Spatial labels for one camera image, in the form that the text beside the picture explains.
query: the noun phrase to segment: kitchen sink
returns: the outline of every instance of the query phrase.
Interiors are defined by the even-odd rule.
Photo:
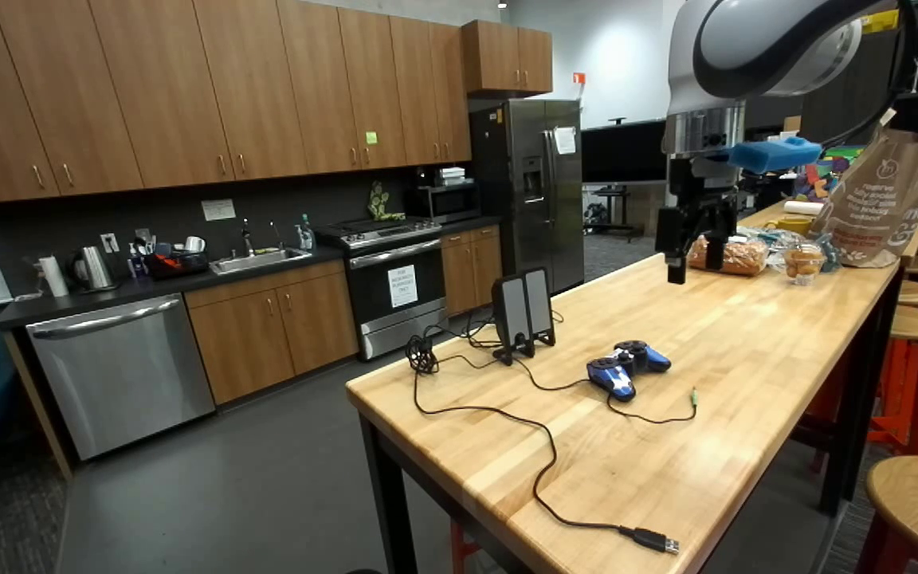
[[[303,250],[257,250],[256,257],[243,257],[243,260],[212,260],[211,272],[212,275],[243,275],[251,269],[271,269],[271,264],[287,264],[287,263],[303,263],[313,260],[313,254]]]

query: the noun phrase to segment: butcher block tabletop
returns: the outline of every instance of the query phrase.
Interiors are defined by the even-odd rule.
[[[413,376],[408,362],[396,362],[349,380],[346,394],[363,421],[531,570],[698,570],[893,275],[841,269],[789,283],[784,275],[687,272],[686,283],[665,283],[653,257],[554,297],[559,345],[537,345],[523,368],[491,364],[488,350],[449,337],[433,345],[437,374]],[[563,394],[531,387],[578,382],[587,362],[611,359],[611,345],[627,337],[653,345],[672,369],[638,374],[638,395],[619,409],[687,418],[694,394],[692,421],[619,418],[588,382]],[[559,464],[541,499],[559,513],[665,532],[679,555],[559,523],[531,499],[550,461],[541,431],[491,411],[421,414],[413,394],[424,409],[495,404],[545,424]]]

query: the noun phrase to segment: black speaker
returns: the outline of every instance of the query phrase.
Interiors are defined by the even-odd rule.
[[[499,364],[513,364],[517,356],[531,359],[531,332],[525,316],[525,283],[523,279],[503,279],[491,290],[495,300],[495,330],[499,350],[495,356]]]
[[[525,272],[523,288],[525,288],[530,337],[554,347],[547,272],[541,269]]]

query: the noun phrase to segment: black metal table leg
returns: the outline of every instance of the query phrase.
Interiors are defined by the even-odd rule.
[[[857,368],[852,369],[852,380],[843,382],[839,428],[831,441],[831,461],[828,461],[828,472],[818,491],[818,512],[831,518],[841,512],[841,502],[852,502],[857,476],[859,476],[874,395],[877,395],[877,382],[883,369],[889,326],[893,326],[896,305],[900,305],[900,288],[902,288],[902,269],[896,272],[896,279],[889,281],[874,314],[868,316],[868,324],[852,342],[855,345],[852,359],[857,362]]]
[[[390,570],[413,574],[417,553],[406,508],[406,484],[397,464],[383,449],[379,431],[361,418],[363,446],[367,446],[367,468],[374,482],[376,519],[383,528],[383,548]]]

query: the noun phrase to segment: black refrigerator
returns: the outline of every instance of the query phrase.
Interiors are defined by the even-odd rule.
[[[507,275],[547,272],[547,290],[583,283],[583,157],[578,98],[509,98],[471,113],[471,179],[499,218]]]

